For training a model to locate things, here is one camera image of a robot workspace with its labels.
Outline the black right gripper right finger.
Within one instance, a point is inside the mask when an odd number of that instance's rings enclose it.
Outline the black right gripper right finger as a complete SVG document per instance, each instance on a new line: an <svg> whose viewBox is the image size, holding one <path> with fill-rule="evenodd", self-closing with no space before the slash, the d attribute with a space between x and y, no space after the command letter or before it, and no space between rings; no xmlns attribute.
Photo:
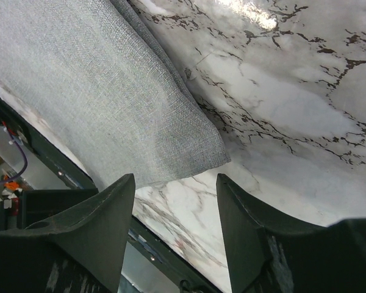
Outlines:
<svg viewBox="0 0 366 293"><path fill-rule="evenodd" d="M366 219L296 219L217 176L233 292L366 292Z"/></svg>

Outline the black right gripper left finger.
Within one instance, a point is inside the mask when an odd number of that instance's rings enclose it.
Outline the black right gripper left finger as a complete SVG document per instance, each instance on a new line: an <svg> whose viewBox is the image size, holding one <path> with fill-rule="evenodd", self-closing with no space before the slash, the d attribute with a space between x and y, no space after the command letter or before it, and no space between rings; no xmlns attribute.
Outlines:
<svg viewBox="0 0 366 293"><path fill-rule="evenodd" d="M0 292L117 292L135 178L25 229L0 231Z"/></svg>

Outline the grey woven cloth napkin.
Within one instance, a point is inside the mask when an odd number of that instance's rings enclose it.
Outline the grey woven cloth napkin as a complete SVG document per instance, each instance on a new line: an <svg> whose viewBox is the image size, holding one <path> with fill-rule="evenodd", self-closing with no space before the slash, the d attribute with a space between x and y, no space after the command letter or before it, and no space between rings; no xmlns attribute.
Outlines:
<svg viewBox="0 0 366 293"><path fill-rule="evenodd" d="M0 1L0 95L99 189L229 162L220 133L127 1Z"/></svg>

